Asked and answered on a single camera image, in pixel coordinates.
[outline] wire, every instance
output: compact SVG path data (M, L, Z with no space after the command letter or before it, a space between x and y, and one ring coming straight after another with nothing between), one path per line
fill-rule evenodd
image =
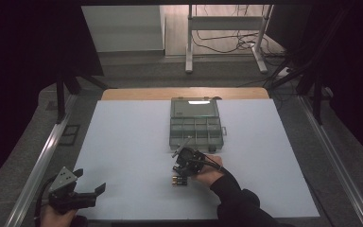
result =
M237 9L238 9L238 5L235 5L235 7L234 7L234 12L232 13L232 16L237 12L237 15L238 15L238 11L237 11Z
M207 10L206 10L206 5L204 5L204 11L205 11L205 13L207 14L207 16L208 16L208 12L207 12Z
M232 175L231 172L229 172L225 167L221 166L220 164L218 164L217 162L215 162L214 160L212 160L211 158L209 158L206 154L204 154L206 158L208 158L209 160L212 161L211 162L207 162L207 161L201 161L201 160L195 160L195 159L189 159L189 162L193 162L193 163L201 163L207 166L212 166L215 169L217 169L218 171L224 173L226 176L228 176L233 182L234 184L238 187L239 190L241 190L240 184L238 184L238 181L235 179L234 175Z
M37 202L35 204L35 210L34 210L34 224L36 227L39 227L41 225L41 207L43 203L43 192L45 191L46 187L53 183L58 175L55 175L54 177L49 178L41 188L40 195L38 196Z
M257 80L257 81L251 81L251 82L247 82L247 83L243 83L241 85L238 85L236 87L243 87L243 86L246 86L246 85L249 85L249 84L253 84L253 83L257 83L257 82L263 82L265 80L267 80L268 78L265 78L265 79L260 79L260 80Z
M266 57L277 57L277 58L285 58L286 54L284 52L282 53L273 53L270 51L269 49L269 40L265 37L263 37L263 39L267 42L267 50L268 50L268 53L265 53L264 50L262 49L262 47L260 46L260 49L263 53L264 56Z
M247 35L229 35L229 36L218 36L218 37L211 37L211 38L201 38L199 36L199 38L203 41L207 41L207 40L217 40L217 39L226 39L226 38L241 38L241 37L245 38L245 37L256 36L256 35L258 35L258 32L252 33L252 34L247 34Z
M279 66L279 64L276 64L276 63L272 63L272 62L270 62L269 60L268 60L268 57L266 57L266 56L264 56L263 55L263 60L264 60L264 62L266 62L268 65L272 65L272 66Z
M207 49L210 49L210 50L213 50L217 53L222 53L222 54L227 54L227 53L231 53L231 52L234 52L235 50L237 50L239 47L236 47L235 49L232 49L232 50L227 50L227 51L221 51L221 50L216 50L216 49L213 49L212 47L209 47L207 45L201 45L201 44L197 44L196 41L194 40L194 37L191 36L192 40L193 40L193 43L199 47L204 47L204 48L207 48Z
M284 94L279 94L274 90L270 90L270 96L271 97L275 97L276 100L278 100L280 102L279 106L276 108L278 111L280 111L284 105L284 102L288 101L289 99L291 99L294 95L296 95L294 93L294 86L293 83L290 81L290 88L292 90L292 92L290 94L288 94L289 96L285 99L282 98L282 95Z
M244 15L247 16L247 11L249 10L250 5L246 5L246 10L244 11Z

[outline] white board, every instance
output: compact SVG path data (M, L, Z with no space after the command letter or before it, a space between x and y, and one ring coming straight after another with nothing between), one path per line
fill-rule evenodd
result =
M318 217L271 99L219 100L224 146L216 155L275 218ZM215 219L217 196L198 182L172 186L170 101L99 101L75 169L77 192L107 183L88 219Z

